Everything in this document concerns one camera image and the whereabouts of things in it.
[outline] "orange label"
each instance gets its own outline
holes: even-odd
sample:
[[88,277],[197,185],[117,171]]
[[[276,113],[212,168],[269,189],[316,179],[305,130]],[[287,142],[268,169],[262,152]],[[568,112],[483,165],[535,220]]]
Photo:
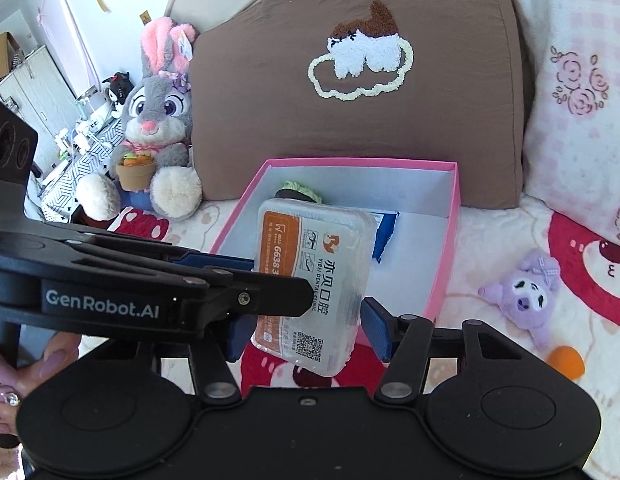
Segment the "orange label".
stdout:
[[[266,212],[263,216],[259,272],[292,276],[299,246],[300,224],[301,219],[295,216]],[[273,352],[281,352],[280,330],[279,317],[260,316],[255,339]]]

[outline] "cardboard box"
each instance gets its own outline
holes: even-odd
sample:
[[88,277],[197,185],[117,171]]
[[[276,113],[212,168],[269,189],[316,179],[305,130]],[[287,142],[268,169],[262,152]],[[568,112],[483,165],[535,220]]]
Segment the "cardboard box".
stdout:
[[19,43],[10,32],[0,34],[0,79],[10,73],[12,59],[18,51]]
[[460,206],[453,162],[378,158],[267,161],[245,191],[212,253],[253,258],[258,210],[288,181],[317,192],[328,205],[398,211],[381,263],[371,261],[367,296],[394,316],[435,320],[452,269]]

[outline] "purple stuffed toy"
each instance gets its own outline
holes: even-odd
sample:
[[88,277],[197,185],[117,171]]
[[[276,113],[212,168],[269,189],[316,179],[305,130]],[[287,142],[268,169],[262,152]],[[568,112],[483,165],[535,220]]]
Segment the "purple stuffed toy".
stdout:
[[499,305],[501,312],[520,329],[528,330],[539,349],[548,346],[547,327],[560,285],[559,262],[540,249],[532,249],[519,268],[498,282],[479,289],[479,296]]

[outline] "white fluffy foot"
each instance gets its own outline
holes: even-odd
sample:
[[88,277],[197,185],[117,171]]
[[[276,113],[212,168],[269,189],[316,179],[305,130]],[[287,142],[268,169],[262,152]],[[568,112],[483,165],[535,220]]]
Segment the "white fluffy foot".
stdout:
[[154,210],[173,220],[192,216],[201,203],[201,181],[194,168],[159,168],[150,183]]
[[121,211],[121,197],[117,187],[107,176],[99,173],[81,178],[74,196],[93,220],[112,220]]

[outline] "rabbit's pink nose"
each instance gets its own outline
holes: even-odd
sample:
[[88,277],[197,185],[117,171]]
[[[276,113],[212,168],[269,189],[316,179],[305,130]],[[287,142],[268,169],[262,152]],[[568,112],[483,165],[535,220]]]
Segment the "rabbit's pink nose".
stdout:
[[158,130],[158,127],[154,121],[144,121],[141,123],[141,130],[145,134],[154,134]]

